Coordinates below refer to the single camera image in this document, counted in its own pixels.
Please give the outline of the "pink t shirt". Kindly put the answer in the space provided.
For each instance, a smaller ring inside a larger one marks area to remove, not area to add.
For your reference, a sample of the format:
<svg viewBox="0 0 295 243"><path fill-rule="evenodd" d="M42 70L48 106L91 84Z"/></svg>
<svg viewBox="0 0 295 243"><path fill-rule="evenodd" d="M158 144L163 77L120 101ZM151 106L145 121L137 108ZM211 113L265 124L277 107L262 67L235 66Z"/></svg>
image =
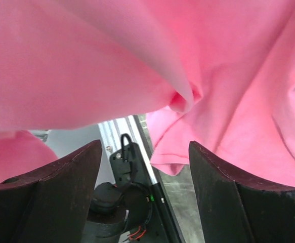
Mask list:
<svg viewBox="0 0 295 243"><path fill-rule="evenodd" d="M295 187L295 1L0 1L0 183L57 158L31 131L132 114L169 175L197 141Z"/></svg>

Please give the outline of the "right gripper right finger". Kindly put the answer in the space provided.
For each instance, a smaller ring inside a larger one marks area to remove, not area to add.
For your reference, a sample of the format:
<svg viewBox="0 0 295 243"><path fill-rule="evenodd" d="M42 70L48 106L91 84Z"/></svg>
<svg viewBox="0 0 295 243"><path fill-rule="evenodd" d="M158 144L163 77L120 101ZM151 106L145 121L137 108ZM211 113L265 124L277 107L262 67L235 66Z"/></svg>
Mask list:
<svg viewBox="0 0 295 243"><path fill-rule="evenodd" d="M255 176L189 145L206 242L295 242L295 188Z"/></svg>

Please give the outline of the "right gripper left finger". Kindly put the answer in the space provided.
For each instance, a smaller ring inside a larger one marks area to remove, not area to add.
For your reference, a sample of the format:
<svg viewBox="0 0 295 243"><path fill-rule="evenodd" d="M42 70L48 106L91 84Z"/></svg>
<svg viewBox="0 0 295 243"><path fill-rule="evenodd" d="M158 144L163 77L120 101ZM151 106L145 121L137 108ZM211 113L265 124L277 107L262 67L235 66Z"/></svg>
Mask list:
<svg viewBox="0 0 295 243"><path fill-rule="evenodd" d="M80 242L101 156L95 140L0 183L0 242Z"/></svg>

